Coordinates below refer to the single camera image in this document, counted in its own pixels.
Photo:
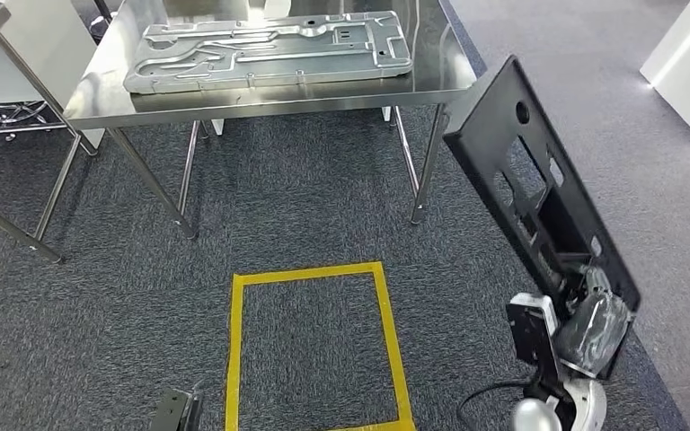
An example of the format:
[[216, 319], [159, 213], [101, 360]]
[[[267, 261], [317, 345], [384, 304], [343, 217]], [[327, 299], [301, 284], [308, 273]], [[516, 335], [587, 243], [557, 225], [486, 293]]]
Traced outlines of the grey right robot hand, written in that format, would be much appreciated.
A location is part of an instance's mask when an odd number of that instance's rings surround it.
[[556, 332], [556, 351], [570, 369], [598, 378], [617, 353], [632, 313], [624, 300], [612, 292], [602, 268], [570, 263], [568, 273], [580, 276], [579, 290], [585, 298]]

